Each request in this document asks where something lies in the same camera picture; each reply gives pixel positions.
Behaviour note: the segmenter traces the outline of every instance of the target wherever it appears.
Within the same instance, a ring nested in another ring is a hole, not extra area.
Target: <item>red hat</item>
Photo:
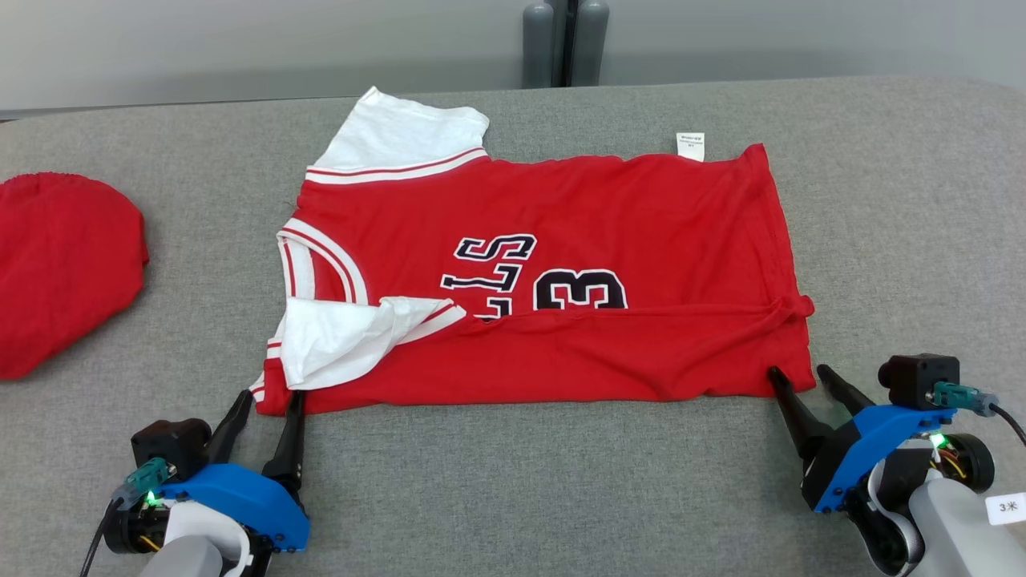
[[[78,175],[0,185],[0,379],[17,379],[124,310],[150,261],[143,215]]]

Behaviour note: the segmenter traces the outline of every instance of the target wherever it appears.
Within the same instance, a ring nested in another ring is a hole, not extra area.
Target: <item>red jersey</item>
[[[761,145],[492,159],[487,119],[371,89],[278,235],[286,312],[253,385],[312,413],[392,405],[763,395],[814,386]]]

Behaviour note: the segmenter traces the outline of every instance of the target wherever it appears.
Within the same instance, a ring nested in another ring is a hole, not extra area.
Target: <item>gray table surface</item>
[[[429,94],[491,118],[494,156],[673,152],[763,142],[789,221],[817,362],[874,399],[895,353],[954,354],[963,382],[1026,412],[1026,97],[961,80],[854,78]],[[0,125],[0,180],[79,172],[148,219],[135,305],[22,382],[0,384],[0,574],[72,575],[130,434],[216,422],[282,312],[274,233],[352,99],[142,108]],[[826,420],[843,413],[805,395]],[[253,417],[259,467],[281,421]],[[960,417],[1026,491],[1026,448]],[[817,515],[770,399],[373,407],[309,420],[309,550],[272,575],[869,576],[855,527]],[[1026,542],[1026,526],[1013,528]],[[144,556],[97,555],[132,576]]]

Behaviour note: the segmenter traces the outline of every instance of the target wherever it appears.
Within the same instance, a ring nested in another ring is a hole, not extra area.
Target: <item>red and white stripe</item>
[[[267,357],[281,358],[281,339],[271,339],[267,342]]]
[[[424,322],[421,322],[412,331],[406,333],[406,336],[403,337],[397,344],[402,345],[418,339],[423,339],[429,335],[434,335],[442,329],[445,329],[446,326],[467,316],[466,309],[452,303],[450,299],[446,299],[445,301],[447,303],[445,307],[438,309],[437,312],[425,318]]]
[[[256,377],[256,382],[249,385],[249,392],[253,393],[253,400],[256,402],[264,401],[264,372],[260,372],[260,377]]]
[[[367,286],[363,282],[360,269],[356,267],[356,262],[326,234],[299,219],[289,219],[278,233],[278,238],[279,245],[283,245],[281,261],[286,271],[287,295],[303,299],[314,298],[314,270],[309,253],[313,251],[323,257],[339,273],[347,303],[369,304]]]
[[[321,166],[310,166],[307,168],[307,180],[313,183],[324,185],[355,185],[370,183],[376,181],[403,181],[406,179],[419,179],[430,177],[451,170],[462,166],[471,160],[488,156],[481,147],[471,148],[459,154],[428,162],[425,164],[411,164],[408,166],[397,166],[389,168],[366,168],[362,170],[334,170]]]

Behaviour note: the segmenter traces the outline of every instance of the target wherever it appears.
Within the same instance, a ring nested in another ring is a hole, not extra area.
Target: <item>clothing tag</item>
[[[677,132],[677,156],[705,162],[705,132]]]
[[[990,525],[1009,525],[1026,521],[1026,493],[987,497]]]

